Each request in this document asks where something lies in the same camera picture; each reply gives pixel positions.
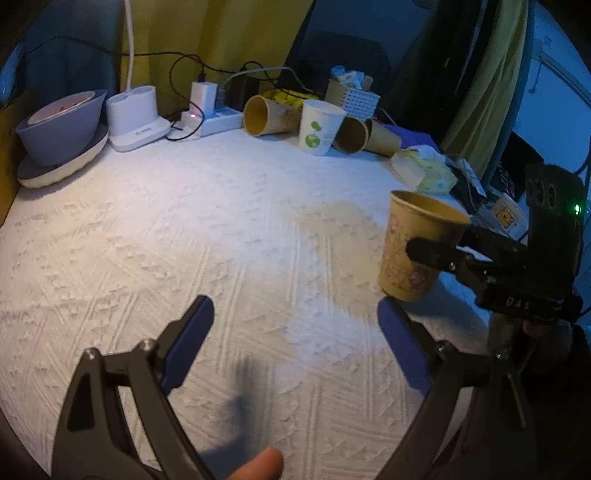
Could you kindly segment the operator thumb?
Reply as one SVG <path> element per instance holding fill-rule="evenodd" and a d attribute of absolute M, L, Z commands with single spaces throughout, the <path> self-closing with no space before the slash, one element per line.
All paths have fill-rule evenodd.
<path fill-rule="evenodd" d="M 249 462 L 235 470 L 229 480 L 277 480 L 283 474 L 283 455 L 279 449 L 267 447 Z"/>

